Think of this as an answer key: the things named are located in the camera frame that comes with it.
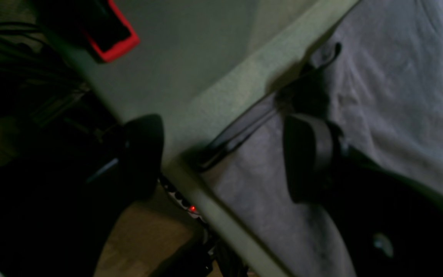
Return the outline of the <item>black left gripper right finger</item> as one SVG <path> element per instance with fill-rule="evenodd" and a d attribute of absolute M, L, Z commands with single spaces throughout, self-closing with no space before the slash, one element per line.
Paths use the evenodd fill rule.
<path fill-rule="evenodd" d="M 294 203 L 330 215 L 359 277 L 443 277 L 443 195 L 386 170 L 332 122 L 285 118 L 285 174 Z"/>

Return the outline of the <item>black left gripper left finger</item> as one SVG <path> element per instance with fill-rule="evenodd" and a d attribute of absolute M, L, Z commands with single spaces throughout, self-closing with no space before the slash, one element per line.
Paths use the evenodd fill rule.
<path fill-rule="evenodd" d="M 160 115 L 129 121 L 98 157 L 19 158 L 0 166 L 0 272 L 92 277 L 122 212 L 155 193 L 165 130 Z"/>

